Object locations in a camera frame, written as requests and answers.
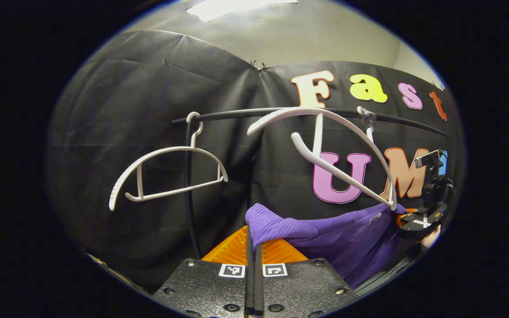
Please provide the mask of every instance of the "purple sweater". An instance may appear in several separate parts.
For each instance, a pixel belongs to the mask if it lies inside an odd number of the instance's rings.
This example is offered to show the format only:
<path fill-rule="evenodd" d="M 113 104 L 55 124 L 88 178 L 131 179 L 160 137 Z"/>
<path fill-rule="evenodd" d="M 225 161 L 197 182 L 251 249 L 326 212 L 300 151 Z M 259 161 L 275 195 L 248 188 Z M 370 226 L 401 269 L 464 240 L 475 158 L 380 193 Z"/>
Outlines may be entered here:
<path fill-rule="evenodd" d="M 357 288 L 398 252 L 395 213 L 406 213 L 406 209 L 398 204 L 390 211 L 378 204 L 329 219 L 296 220 L 254 204 L 245 219 L 254 252 L 260 243 L 283 238 L 307 258 L 327 259 L 349 287 Z"/>

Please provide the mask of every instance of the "letter m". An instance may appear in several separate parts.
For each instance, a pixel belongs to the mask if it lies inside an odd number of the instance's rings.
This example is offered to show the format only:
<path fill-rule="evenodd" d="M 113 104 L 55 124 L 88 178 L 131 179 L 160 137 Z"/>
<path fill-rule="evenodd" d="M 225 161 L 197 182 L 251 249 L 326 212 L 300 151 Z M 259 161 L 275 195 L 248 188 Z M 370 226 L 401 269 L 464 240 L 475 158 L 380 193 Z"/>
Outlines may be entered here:
<path fill-rule="evenodd" d="M 428 149 L 418 149 L 414 159 L 422 155 L 426 155 L 427 153 L 429 153 Z M 412 163 L 409 164 L 406 154 L 404 153 L 404 149 L 402 148 L 386 149 L 384 155 L 388 158 L 390 174 L 394 179 L 394 186 L 396 186 L 399 196 L 404 197 L 406 191 L 408 197 L 419 197 L 422 195 L 426 167 L 424 166 L 419 169 L 416 168 L 414 160 L 412 160 Z M 386 187 L 384 187 L 384 192 L 380 194 L 380 197 L 388 200 L 388 196 L 390 195 L 389 188 L 390 182 L 387 179 Z"/>

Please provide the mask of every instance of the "human hand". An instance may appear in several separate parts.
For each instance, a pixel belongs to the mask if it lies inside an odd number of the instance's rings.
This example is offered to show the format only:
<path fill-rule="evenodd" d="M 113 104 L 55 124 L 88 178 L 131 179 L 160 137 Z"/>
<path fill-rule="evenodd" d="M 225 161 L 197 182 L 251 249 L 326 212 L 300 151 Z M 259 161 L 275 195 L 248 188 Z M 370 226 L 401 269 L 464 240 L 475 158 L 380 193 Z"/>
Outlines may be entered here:
<path fill-rule="evenodd" d="M 436 227 L 436 229 L 429 234 L 428 236 L 424 237 L 422 240 L 422 245 L 430 248 L 432 247 L 433 243 L 439 238 L 439 235 L 441 233 L 441 224 Z"/>

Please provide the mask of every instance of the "clothing tag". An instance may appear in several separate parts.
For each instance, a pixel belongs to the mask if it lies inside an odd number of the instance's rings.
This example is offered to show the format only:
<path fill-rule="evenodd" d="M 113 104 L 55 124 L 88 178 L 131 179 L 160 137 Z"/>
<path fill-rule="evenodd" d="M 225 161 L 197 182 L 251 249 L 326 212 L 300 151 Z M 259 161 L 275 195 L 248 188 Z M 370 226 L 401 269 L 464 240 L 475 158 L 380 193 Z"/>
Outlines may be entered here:
<path fill-rule="evenodd" d="M 370 221 L 368 221 L 368 225 L 370 225 L 372 222 L 378 220 L 378 218 L 382 215 L 382 213 L 378 213 L 377 215 L 375 215 L 372 219 L 370 219 Z"/>

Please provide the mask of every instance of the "pink letter u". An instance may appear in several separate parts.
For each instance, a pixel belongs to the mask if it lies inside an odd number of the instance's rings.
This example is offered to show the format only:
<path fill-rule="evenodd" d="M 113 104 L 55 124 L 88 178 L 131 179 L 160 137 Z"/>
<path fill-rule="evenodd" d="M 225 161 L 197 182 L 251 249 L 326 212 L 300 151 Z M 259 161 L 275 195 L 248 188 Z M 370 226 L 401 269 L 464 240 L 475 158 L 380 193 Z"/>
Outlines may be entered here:
<path fill-rule="evenodd" d="M 322 152 L 321 159 L 335 165 L 339 156 L 331 152 Z M 352 165 L 351 177 L 362 183 L 366 165 L 370 162 L 370 156 L 364 153 L 351 153 L 347 161 Z M 313 193 L 321 200 L 329 203 L 347 203 L 355 200 L 361 193 L 359 189 L 350 185 L 345 191 L 333 189 L 333 175 L 323 168 L 313 166 Z"/>

